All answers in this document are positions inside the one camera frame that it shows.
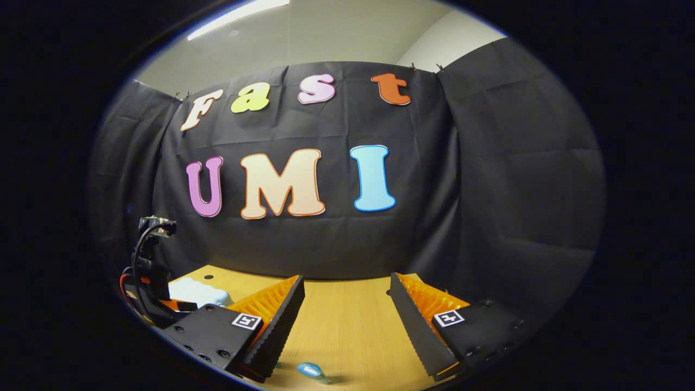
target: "table surface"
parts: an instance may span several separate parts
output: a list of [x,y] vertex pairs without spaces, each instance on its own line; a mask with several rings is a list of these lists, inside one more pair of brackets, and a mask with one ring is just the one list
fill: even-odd
[[[416,274],[408,276],[420,280]],[[240,273],[204,266],[189,277],[229,293],[236,302],[284,278]],[[408,339],[391,297],[390,277],[369,280],[305,280],[305,298],[275,368],[265,383],[269,390],[424,390],[428,376]],[[313,362],[330,377],[323,385],[297,372]]]

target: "white wall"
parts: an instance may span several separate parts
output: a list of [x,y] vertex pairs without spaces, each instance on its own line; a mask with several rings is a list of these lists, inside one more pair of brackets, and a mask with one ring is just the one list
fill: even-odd
[[410,46],[398,65],[437,72],[464,54],[505,35],[471,15],[454,10],[429,27]]

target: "purple letter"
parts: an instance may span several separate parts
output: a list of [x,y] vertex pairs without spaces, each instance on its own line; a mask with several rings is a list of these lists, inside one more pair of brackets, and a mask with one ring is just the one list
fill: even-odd
[[220,166],[222,166],[222,157],[211,157],[205,162],[205,166],[210,171],[210,202],[203,201],[200,195],[200,170],[203,165],[199,161],[194,161],[186,166],[186,174],[188,174],[188,191],[190,194],[190,202],[193,204],[193,209],[200,216],[214,217],[220,213],[222,209],[222,192],[220,190]]

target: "peach letter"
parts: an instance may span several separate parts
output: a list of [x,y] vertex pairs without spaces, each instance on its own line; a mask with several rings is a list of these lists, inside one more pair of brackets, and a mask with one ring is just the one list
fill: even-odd
[[289,214],[315,216],[323,213],[326,205],[318,199],[316,185],[316,162],[320,158],[320,150],[296,150],[288,159],[282,175],[277,174],[266,154],[251,154],[241,159],[241,166],[246,169],[246,206],[241,210],[241,216],[248,220],[265,217],[261,194],[272,213],[280,215],[290,190]]
[[217,100],[221,96],[222,90],[217,90],[214,93],[203,95],[194,100],[193,108],[190,110],[190,113],[188,114],[188,119],[186,119],[183,125],[181,125],[181,131],[189,130],[195,125],[198,125],[198,122],[200,122],[198,116],[205,115],[208,112],[208,110],[210,110],[210,106],[213,105],[213,100]]

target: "orange soft gripper pad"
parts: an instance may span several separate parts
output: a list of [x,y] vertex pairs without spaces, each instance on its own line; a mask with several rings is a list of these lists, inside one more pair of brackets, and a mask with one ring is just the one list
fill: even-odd
[[251,342],[249,349],[262,336],[265,329],[270,324],[270,321],[277,313],[280,305],[287,297],[290,288],[294,285],[299,276],[290,277],[287,280],[278,282],[275,285],[267,287],[261,291],[246,296],[227,308],[233,311],[242,312],[244,314],[254,315],[263,318],[263,326]]
[[408,276],[396,273],[400,283],[403,284],[405,290],[410,295],[410,298],[415,303],[415,306],[420,310],[423,318],[430,325],[430,328],[439,337],[442,342],[444,341],[439,335],[439,332],[434,328],[432,324],[432,317],[435,314],[440,314],[442,312],[450,310],[458,310],[459,308],[468,307],[470,304],[461,300],[460,298],[451,296],[446,292],[442,292],[439,289],[430,287],[424,282],[414,280]]

